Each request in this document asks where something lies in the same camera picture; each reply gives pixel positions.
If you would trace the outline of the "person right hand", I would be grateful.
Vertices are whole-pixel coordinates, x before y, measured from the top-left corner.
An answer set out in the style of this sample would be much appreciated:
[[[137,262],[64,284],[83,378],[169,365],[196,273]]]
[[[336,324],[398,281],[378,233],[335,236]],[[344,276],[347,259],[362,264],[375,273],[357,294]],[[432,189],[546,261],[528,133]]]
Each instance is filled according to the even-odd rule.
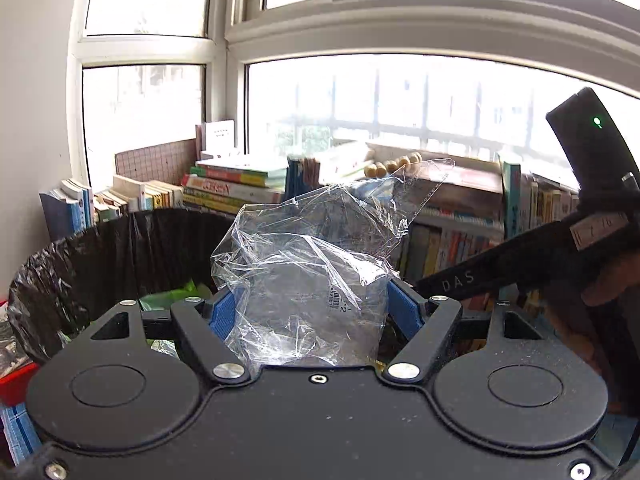
[[[639,255],[608,264],[583,290],[566,281],[544,289],[544,315],[570,350],[608,385],[608,409],[639,414]]]

